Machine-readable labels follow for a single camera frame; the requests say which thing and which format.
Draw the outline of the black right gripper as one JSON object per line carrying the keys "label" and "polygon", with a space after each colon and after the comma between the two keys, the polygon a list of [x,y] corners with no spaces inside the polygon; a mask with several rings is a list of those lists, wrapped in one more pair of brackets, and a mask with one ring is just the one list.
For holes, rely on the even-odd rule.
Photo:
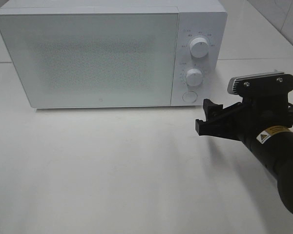
{"label": "black right gripper", "polygon": [[289,144],[292,141],[288,95],[243,98],[224,108],[203,100],[206,120],[195,120],[200,136],[241,141],[244,144]]}

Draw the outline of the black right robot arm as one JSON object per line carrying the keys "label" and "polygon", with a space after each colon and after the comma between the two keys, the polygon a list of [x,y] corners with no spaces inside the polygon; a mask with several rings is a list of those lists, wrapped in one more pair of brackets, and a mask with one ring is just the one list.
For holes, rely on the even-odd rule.
{"label": "black right robot arm", "polygon": [[203,101],[206,120],[196,119],[200,136],[242,142],[277,181],[280,199],[293,214],[293,110],[287,95],[243,98],[227,108]]}

